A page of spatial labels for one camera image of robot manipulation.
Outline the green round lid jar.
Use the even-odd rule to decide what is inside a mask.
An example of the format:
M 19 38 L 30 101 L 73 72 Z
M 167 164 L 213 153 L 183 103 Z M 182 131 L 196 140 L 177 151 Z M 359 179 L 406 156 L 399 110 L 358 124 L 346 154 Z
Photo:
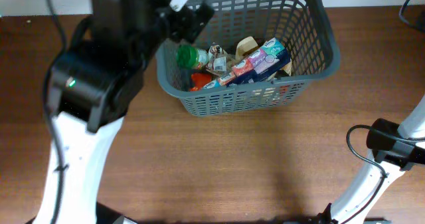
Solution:
M 209 55 L 206 50 L 181 45 L 177 49 L 176 61 L 181 68 L 200 70 L 208 64 Z

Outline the clear brown snack bag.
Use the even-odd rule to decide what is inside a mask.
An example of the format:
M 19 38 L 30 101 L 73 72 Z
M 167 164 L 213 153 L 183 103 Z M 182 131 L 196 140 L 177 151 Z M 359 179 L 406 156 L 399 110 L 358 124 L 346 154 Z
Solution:
M 239 41 L 232 53 L 226 52 L 220 45 L 213 43 L 208 50 L 209 62 L 206 70 L 213 75 L 222 76 L 259 47 L 254 37 L 246 37 Z

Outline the orange pasta packet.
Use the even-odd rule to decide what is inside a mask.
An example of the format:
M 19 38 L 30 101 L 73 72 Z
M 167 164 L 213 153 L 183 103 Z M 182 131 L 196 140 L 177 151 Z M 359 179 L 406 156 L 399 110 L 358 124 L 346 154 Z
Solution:
M 303 87 L 296 77 L 290 76 L 257 82 L 250 74 L 245 84 L 239 84 L 238 80 L 231 76 L 229 80 L 217 82 L 207 72 L 193 72 L 177 81 L 177 87 L 183 91 L 177 98 L 188 112 L 208 116 L 286 105 Z

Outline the blue tissue multipack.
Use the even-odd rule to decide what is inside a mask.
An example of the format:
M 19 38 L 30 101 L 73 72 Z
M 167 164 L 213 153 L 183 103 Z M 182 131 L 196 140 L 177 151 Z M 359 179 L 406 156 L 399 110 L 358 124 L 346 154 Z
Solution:
M 205 84 L 203 89 L 262 82 L 290 61 L 287 49 L 277 38 L 272 38 L 236 63 L 229 72 Z

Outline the beige paper bag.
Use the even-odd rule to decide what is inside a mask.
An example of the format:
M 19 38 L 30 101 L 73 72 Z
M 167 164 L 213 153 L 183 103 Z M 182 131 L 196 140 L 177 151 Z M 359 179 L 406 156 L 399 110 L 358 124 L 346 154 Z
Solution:
M 280 70 L 275 72 L 272 76 L 272 78 L 282 78 L 292 75 L 292 60 L 289 61 L 288 64 L 283 66 Z

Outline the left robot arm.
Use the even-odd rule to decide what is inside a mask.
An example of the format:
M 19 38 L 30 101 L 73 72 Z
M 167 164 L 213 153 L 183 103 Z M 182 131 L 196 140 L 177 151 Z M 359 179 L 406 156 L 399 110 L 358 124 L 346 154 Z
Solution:
M 44 194 L 34 223 L 96 223 L 108 151 L 144 72 L 166 40 L 193 43 L 214 15 L 211 0 L 91 0 L 50 65 L 42 110 L 50 132 Z

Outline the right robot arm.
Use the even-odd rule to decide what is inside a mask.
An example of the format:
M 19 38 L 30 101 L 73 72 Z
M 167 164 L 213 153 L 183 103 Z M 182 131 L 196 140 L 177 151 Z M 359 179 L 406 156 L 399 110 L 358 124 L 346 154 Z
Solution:
M 351 134 L 360 129 L 368 131 L 366 156 L 359 154 L 351 143 Z M 424 165 L 424 99 L 401 124 L 379 118 L 371 126 L 350 127 L 346 143 L 365 164 L 348 189 L 335 203 L 328 204 L 313 223 L 364 223 L 373 205 L 393 182 L 413 166 Z

